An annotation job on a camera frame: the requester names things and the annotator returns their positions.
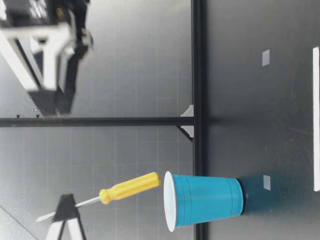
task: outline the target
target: cup rim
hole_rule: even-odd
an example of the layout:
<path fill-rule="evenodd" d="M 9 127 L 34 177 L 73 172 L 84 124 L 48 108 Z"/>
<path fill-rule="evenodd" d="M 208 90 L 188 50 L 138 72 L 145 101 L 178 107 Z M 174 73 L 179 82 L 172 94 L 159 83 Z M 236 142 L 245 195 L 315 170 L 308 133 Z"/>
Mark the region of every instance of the cup rim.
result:
<path fill-rule="evenodd" d="M 169 191 L 171 191 L 171 196 L 173 196 L 173 199 L 170 201 L 170 204 L 173 204 L 173 221 L 169 221 L 169 209 L 166 196 L 169 194 Z M 176 196 L 176 188 L 175 188 L 175 181 L 171 174 L 171 172 L 167 171 L 164 175 L 164 181 L 163 181 L 163 202 L 164 202 L 164 214 L 165 214 L 165 221 L 168 226 L 168 229 L 170 232 L 173 232 L 176 228 L 177 224 L 177 196 Z"/>

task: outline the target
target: black metal rail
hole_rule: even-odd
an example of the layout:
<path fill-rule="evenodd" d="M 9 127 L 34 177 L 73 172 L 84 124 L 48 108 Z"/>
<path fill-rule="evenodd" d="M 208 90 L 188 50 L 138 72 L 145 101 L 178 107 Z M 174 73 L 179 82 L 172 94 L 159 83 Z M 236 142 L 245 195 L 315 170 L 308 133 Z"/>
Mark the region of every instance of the black metal rail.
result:
<path fill-rule="evenodd" d="M 193 174 L 204 175 L 204 161 L 206 160 L 206 87 L 203 78 L 203 16 L 202 0 L 191 0 L 192 19 L 192 79 L 194 106 L 194 139 L 193 139 Z M 206 223 L 194 226 L 194 239 L 204 240 Z"/>
<path fill-rule="evenodd" d="M 0 128 L 192 125 L 193 117 L 0 118 Z"/>

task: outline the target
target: yellow screwdriver handle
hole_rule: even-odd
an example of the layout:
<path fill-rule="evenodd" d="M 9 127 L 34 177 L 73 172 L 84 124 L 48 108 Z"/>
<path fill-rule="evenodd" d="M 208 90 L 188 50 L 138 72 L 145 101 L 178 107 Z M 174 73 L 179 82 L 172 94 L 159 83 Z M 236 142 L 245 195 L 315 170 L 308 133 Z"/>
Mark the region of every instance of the yellow screwdriver handle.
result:
<path fill-rule="evenodd" d="M 143 175 L 129 181 L 114 185 L 109 189 L 100 190 L 99 197 L 103 204 L 108 204 L 112 200 L 119 200 L 132 195 L 156 188 L 160 185 L 159 176 L 156 172 Z"/>

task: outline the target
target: screwdriver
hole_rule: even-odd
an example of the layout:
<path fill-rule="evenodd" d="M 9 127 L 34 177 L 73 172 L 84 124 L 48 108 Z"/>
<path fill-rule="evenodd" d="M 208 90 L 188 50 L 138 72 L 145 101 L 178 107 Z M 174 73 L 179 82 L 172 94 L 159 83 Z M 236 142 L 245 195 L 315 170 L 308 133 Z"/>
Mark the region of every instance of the screwdriver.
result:
<path fill-rule="evenodd" d="M 142 193 L 146 190 L 156 188 L 160 185 L 160 179 L 156 172 L 152 172 L 129 181 L 125 181 L 119 184 L 114 185 L 109 189 L 101 189 L 99 196 L 89 199 L 87 201 L 80 202 L 75 206 L 77 208 L 88 206 L 97 202 L 102 202 L 107 205 L 112 200 L 120 200 L 132 195 Z M 46 219 L 52 218 L 56 213 L 52 212 L 47 215 L 38 217 L 35 221 L 41 222 Z"/>

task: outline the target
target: blue cup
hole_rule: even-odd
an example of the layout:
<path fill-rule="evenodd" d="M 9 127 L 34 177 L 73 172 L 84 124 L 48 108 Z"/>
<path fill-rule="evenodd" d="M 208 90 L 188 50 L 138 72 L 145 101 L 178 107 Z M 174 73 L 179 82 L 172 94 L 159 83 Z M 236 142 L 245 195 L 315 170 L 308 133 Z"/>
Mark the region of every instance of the blue cup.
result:
<path fill-rule="evenodd" d="M 163 183 L 165 219 L 175 228 L 239 216 L 242 188 L 235 178 L 184 176 L 166 172 Z"/>

